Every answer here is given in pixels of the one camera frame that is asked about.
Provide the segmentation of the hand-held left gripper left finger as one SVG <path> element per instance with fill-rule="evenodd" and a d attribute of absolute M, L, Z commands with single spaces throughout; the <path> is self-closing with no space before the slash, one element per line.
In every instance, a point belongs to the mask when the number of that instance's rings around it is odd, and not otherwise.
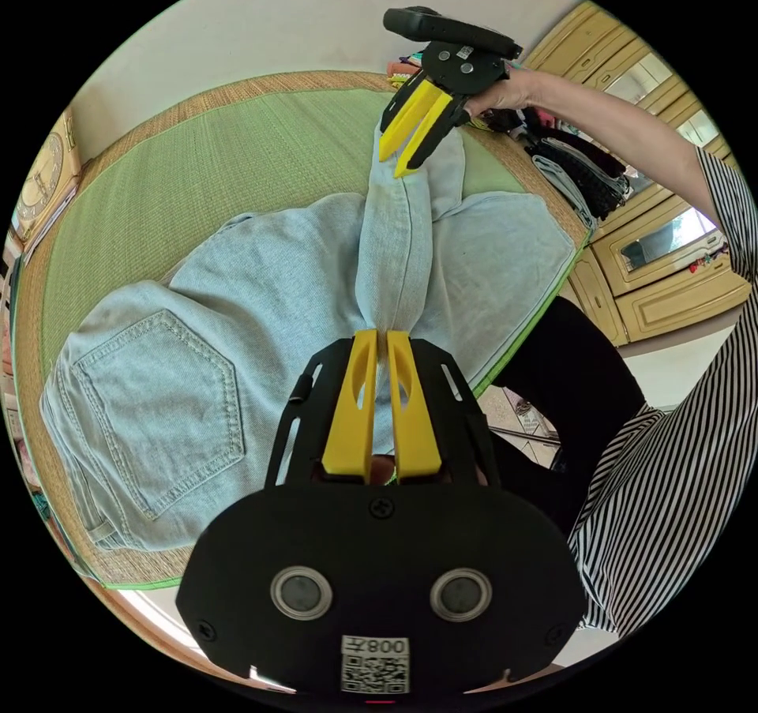
<path fill-rule="evenodd" d="M 327 475 L 369 478 L 377 374 L 377 331 L 355 333 L 321 464 Z"/>

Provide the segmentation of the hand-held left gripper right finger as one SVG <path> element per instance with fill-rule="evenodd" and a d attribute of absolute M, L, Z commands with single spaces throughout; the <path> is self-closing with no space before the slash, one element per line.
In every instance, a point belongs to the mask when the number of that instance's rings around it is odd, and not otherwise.
<path fill-rule="evenodd" d="M 413 483 L 437 475 L 441 455 L 410 338 L 405 332 L 389 331 L 386 340 L 396 479 Z"/>

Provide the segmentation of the person's right hand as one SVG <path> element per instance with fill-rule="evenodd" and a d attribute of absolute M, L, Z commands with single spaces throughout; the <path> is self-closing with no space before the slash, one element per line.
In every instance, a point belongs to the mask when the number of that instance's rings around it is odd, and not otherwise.
<path fill-rule="evenodd" d="M 497 81 L 463 105 L 471 120 L 480 118 L 487 123 L 502 118 L 501 111 L 521 111 L 531 107 L 539 92 L 538 74 L 528 69 L 512 69 L 508 77 Z"/>

